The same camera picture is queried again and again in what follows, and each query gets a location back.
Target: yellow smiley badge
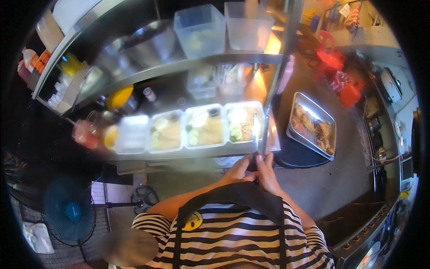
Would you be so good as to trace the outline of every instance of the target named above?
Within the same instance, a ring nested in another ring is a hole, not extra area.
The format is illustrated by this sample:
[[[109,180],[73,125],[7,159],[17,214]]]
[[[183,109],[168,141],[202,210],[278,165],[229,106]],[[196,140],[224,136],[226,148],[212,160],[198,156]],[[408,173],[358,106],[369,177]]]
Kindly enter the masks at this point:
[[[182,228],[183,231],[192,231],[194,229],[197,229],[202,225],[203,218],[202,215],[200,215],[199,212],[194,212],[187,220],[187,223]]]

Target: black apron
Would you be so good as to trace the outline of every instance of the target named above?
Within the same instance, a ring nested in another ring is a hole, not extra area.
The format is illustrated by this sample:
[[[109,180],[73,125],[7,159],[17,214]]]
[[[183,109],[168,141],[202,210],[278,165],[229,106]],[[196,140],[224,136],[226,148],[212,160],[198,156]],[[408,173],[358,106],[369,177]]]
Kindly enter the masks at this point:
[[[282,198],[262,191],[253,182],[240,182],[215,188],[207,193],[189,200],[179,208],[175,247],[173,251],[173,269],[181,266],[181,235],[182,227],[188,218],[206,204],[231,202],[259,211],[275,223],[279,229],[279,264],[281,269],[287,265],[284,206]]]

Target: stove knob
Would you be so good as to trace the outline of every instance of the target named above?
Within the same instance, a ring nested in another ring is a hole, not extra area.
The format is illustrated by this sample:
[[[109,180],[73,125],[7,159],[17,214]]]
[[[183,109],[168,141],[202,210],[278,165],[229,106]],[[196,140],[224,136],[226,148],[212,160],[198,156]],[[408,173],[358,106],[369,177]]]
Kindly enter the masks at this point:
[[[342,246],[342,248],[345,250],[349,250],[351,248],[351,245],[349,243],[346,243],[345,245]]]

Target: stainless steel tray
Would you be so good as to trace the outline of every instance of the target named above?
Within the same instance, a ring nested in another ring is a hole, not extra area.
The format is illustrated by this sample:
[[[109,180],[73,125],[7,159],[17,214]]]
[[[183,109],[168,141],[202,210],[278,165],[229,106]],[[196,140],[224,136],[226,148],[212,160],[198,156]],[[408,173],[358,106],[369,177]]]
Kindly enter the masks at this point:
[[[300,104],[306,111],[308,111],[313,120],[320,120],[326,122],[332,128],[332,134],[329,137],[330,145],[333,147],[333,155],[329,155],[327,152],[318,147],[313,141],[310,141],[308,138],[301,135],[297,132],[293,126],[291,125],[291,119],[294,114],[295,104]],[[328,114],[324,109],[322,109],[319,105],[317,105],[314,101],[312,101],[306,95],[296,92],[294,94],[293,104],[290,113],[290,121],[288,123],[287,128],[287,136],[296,140],[297,142],[307,146],[313,151],[321,154],[329,160],[334,160],[336,154],[336,122],[330,114]]]

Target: hand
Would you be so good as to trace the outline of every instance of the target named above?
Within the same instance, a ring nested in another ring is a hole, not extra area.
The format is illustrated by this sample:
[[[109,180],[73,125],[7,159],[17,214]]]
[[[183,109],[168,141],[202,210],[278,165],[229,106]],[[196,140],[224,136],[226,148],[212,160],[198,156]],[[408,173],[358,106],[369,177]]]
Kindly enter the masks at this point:
[[[266,150],[265,157],[257,155],[255,162],[257,163],[260,186],[273,195],[281,196],[282,189],[272,168],[273,153]]]
[[[218,182],[221,186],[243,182],[243,181],[254,181],[258,172],[250,173],[245,177],[245,171],[252,160],[252,155],[246,155],[239,161],[237,161],[230,170],[224,175],[224,177]]]

